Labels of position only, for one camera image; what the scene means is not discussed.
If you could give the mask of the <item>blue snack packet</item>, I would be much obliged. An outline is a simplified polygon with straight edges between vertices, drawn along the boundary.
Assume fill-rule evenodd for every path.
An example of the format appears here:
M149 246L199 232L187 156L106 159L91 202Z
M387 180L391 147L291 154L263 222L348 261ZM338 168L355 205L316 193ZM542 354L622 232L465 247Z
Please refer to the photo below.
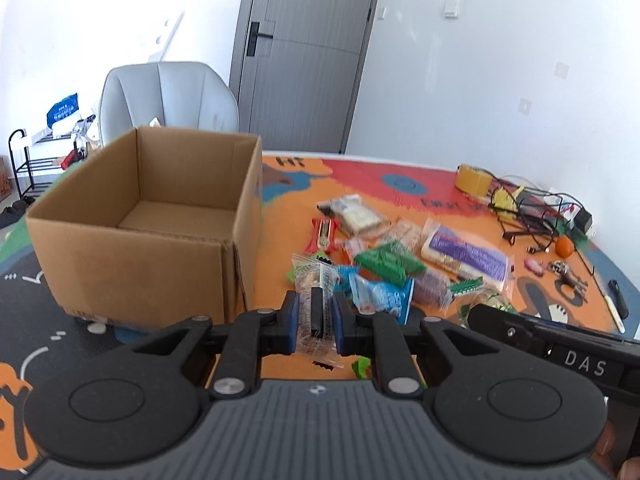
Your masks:
M400 325L408 322L414 289L414 279L408 278L398 287L387 282L372 282L364 278L354 266L338 268L346 296L361 314L385 312Z

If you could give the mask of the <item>clear snack pack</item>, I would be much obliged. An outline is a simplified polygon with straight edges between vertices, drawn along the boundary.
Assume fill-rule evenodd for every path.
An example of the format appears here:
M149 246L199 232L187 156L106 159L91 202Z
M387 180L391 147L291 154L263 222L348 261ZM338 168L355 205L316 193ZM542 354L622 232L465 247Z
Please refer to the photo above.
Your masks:
M332 321L336 267L317 258L294 255L290 279L299 299L296 351L326 370L340 367Z

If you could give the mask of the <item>purple label cracker pack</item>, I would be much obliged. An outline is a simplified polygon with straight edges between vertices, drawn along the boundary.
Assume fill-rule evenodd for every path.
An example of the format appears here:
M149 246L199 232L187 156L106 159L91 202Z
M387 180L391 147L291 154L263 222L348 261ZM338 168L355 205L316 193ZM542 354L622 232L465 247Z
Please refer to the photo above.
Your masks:
M425 221L421 236L421 258L458 278L481 278L498 292L512 278L512 259L481 236L451 229L433 218Z

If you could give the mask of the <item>green wafer packet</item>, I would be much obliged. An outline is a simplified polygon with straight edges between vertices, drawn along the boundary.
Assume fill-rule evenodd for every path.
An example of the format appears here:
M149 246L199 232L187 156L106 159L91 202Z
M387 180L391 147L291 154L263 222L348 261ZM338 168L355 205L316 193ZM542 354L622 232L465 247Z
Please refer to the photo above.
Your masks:
M360 252L354 263L396 287L425 270L425 264L398 240Z

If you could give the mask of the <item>bunch of keys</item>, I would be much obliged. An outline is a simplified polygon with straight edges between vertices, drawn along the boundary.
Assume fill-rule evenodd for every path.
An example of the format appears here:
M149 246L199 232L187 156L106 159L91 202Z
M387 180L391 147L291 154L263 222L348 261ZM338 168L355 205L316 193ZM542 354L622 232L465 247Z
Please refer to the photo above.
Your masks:
M564 284L567 284L572 289L581 290L582 292L586 291L588 283L580 278L565 261L553 260L547 264L547 268L555 273Z

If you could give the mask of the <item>red chocolate bar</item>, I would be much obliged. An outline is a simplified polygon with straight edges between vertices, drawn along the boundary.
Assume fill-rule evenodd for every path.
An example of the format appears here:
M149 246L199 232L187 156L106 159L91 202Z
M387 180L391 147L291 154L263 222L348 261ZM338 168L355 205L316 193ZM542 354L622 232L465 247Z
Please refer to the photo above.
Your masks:
M313 218L311 225L311 239L305 248L306 254L323 252L329 255L335 248L335 233L340 222L331 218Z

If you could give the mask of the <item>white cube candy pack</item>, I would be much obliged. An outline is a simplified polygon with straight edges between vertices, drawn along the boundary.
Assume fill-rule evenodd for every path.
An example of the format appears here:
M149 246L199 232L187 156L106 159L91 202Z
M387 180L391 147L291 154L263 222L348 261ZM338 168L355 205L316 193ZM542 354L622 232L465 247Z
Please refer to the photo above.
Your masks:
M358 194L343 195L317 204L317 209L340 225L347 236L372 235L390 224L388 219L367 205Z

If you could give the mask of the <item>clear biscuit pack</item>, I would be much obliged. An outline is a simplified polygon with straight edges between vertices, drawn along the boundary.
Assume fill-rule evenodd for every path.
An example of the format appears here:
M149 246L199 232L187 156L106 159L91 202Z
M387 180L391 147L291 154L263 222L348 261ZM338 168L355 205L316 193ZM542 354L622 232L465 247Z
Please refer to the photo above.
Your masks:
M422 228L412 221L398 218L378 239L376 244L399 244L408 252L415 252L422 240Z

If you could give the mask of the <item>orange fruit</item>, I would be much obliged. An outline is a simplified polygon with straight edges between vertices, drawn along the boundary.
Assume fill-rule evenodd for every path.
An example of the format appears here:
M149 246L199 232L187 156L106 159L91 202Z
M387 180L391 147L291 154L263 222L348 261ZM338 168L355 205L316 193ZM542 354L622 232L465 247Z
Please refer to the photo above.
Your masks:
M568 236L561 235L555 240L554 251L561 259L566 259L574 254L574 242Z

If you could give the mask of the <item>black power adapter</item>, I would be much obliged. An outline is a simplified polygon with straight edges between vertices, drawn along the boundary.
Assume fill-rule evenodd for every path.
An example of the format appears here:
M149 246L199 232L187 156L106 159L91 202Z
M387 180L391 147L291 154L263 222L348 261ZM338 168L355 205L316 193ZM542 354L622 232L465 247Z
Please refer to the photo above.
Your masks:
M587 234L592 226L592 214L587 209L580 208L573 221L575 229L578 229L582 234Z

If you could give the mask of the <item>brown cardboard box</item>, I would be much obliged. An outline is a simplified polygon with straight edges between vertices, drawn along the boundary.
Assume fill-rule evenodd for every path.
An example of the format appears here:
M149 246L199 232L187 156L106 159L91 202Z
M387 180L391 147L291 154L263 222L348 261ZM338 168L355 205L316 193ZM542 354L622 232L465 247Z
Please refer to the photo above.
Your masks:
M255 303L262 141L140 127L68 170L29 208L58 305L140 330Z

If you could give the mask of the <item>grey upholstered chair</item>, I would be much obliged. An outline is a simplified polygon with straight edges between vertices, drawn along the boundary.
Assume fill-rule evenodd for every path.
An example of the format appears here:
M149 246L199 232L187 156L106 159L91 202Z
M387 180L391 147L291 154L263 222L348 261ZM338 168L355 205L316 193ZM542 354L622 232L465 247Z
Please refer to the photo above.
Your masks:
M200 62L152 62L116 67L104 81L99 106L104 145L133 128L237 132L239 110L224 80Z

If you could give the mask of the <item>black slippers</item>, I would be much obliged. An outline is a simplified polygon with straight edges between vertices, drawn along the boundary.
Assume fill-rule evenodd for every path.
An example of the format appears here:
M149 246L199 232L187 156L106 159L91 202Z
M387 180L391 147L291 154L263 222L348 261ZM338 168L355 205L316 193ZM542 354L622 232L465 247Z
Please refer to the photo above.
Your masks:
M3 230L20 221L33 202L31 197L25 197L24 200L16 200L12 205L4 207L0 212L0 229Z

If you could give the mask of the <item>pink keychain charm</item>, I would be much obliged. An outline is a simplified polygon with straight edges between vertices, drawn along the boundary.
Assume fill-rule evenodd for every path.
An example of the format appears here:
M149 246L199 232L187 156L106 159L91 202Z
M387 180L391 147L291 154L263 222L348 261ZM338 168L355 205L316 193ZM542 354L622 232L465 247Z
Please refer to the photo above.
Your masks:
M529 272L532 272L538 276L538 278L544 276L544 272L546 272L546 266L544 263L536 260L535 258L526 258L524 260L524 266L526 270L529 270Z

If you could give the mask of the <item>white wall switch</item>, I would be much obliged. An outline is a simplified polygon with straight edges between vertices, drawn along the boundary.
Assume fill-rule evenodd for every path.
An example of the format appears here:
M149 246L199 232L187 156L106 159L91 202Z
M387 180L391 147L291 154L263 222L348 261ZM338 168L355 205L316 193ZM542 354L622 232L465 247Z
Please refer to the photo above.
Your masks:
M458 18L461 10L461 0L445 0L442 15L447 20Z

